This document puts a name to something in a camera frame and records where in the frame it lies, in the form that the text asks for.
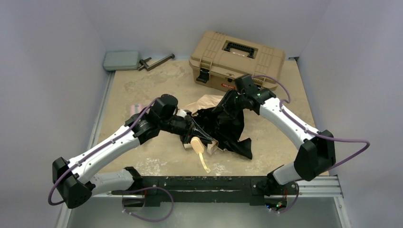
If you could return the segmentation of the beige umbrella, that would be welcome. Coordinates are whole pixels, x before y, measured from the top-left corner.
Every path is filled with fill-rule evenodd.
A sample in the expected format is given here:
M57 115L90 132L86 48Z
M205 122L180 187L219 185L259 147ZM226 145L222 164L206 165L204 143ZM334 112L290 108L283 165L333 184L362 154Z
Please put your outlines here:
M204 154L212 155L216 151L228 151L249 160L253 158L251 139L240 139L244 130L243 111L239 114L238 119L221 120L220 98L223 99L223 96L204 95L196 102L179 110L179 116L190 115L214 139L213 143L202 143L199 138L193 137L190 143L183 143L186 150L192 149L198 155L206 173L210 173L211 170L205 162Z

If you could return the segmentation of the pink umbrella case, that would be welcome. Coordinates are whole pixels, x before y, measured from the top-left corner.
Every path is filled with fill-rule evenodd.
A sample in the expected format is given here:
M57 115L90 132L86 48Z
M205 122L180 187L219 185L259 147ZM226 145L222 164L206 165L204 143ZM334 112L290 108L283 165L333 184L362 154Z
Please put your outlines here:
M130 107L130 115L140 114L147 106L143 104L134 104Z

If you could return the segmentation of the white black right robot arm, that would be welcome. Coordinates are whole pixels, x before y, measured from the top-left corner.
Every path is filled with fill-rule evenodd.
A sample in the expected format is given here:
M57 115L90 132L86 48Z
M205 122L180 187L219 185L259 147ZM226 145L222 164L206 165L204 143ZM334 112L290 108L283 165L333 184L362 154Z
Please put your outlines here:
M335 144L330 131L319 131L291 113L276 95L258 87L251 75L235 79L235 89L226 92L218 108L229 117L244 109L254 111L273 123L298 149L295 160L268 174L277 185L293 181L311 181L336 163Z

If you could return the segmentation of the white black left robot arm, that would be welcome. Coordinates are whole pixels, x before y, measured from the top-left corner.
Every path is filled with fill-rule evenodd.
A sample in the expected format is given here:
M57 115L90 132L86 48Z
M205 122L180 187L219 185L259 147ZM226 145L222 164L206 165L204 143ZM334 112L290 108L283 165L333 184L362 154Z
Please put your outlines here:
M110 162L131 149L158 136L160 131L176 134L183 144L199 138L202 144L211 144L214 139L192 118L191 113L178 113L178 100L173 95L163 94L154 99L140 113L132 115L111 136L88 151L52 162L53 186L48 195L49 205L64 203L69 209L84 204L100 189L96 174Z

